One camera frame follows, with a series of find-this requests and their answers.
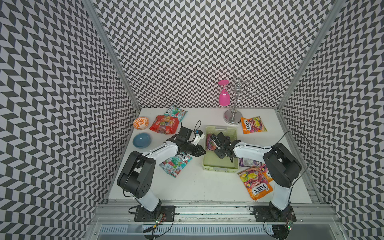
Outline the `purple Fox's berries candy bag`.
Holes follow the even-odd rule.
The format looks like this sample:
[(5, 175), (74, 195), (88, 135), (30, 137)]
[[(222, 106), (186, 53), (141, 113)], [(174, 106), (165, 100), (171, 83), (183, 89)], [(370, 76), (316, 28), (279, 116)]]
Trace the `purple Fox's berries candy bag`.
[(215, 151), (217, 149), (217, 145), (214, 141), (215, 134), (208, 134), (206, 140), (206, 146), (209, 151)]

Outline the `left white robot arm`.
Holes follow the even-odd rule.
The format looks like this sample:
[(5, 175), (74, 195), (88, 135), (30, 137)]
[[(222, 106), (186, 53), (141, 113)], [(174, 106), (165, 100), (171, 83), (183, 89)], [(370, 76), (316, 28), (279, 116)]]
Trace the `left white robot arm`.
[(206, 154), (199, 144), (205, 137), (201, 130), (192, 131), (181, 127), (179, 133), (168, 138), (159, 147), (148, 152), (133, 151), (123, 166), (117, 185), (124, 191), (133, 194), (138, 203), (149, 213), (157, 213), (161, 208), (161, 200), (151, 190), (157, 163), (178, 154), (200, 157)]

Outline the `purple candy bag back side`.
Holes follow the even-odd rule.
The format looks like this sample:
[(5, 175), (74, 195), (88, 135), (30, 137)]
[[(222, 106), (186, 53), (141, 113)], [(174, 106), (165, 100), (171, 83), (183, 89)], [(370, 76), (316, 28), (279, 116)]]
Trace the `purple candy bag back side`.
[(252, 166), (261, 167), (264, 164), (265, 163), (262, 163), (262, 162), (256, 161), (256, 160), (252, 160), (252, 159), (248, 159), (248, 158), (239, 158), (239, 166), (240, 167), (252, 167)]

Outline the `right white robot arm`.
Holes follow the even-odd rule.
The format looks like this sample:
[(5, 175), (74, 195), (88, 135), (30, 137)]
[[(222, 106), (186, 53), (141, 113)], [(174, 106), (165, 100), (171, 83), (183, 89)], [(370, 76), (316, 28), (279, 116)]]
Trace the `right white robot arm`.
[(272, 146), (252, 145), (240, 140), (231, 142), (223, 133), (211, 134), (211, 140), (220, 159), (247, 158), (265, 163), (275, 182), (271, 205), (279, 211), (287, 209), (294, 181), (303, 167), (285, 145), (280, 142)]

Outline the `teal Fox's mint candy bag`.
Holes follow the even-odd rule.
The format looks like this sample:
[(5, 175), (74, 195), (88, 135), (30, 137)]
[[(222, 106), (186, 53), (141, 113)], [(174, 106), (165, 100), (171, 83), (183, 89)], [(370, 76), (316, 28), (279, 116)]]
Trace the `teal Fox's mint candy bag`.
[(190, 155), (180, 154), (164, 160), (159, 166), (168, 175), (176, 178), (192, 159)]

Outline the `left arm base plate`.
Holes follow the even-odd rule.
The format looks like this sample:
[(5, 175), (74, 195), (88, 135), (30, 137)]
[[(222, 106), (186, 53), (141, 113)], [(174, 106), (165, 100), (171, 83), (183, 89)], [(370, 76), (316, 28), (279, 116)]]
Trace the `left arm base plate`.
[(134, 222), (154, 223), (160, 214), (165, 215), (163, 219), (164, 222), (172, 222), (175, 218), (175, 210), (175, 206), (161, 206), (155, 209), (154, 212), (150, 212), (140, 206), (135, 212)]

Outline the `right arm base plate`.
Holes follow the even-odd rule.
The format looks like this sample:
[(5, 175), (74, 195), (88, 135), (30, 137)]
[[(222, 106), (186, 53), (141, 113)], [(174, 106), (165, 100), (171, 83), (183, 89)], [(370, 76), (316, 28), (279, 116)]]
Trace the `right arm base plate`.
[(273, 205), (251, 206), (250, 210), (257, 222), (288, 223), (289, 221), (297, 221), (296, 214), (291, 205), (288, 205), (284, 210), (279, 210)]

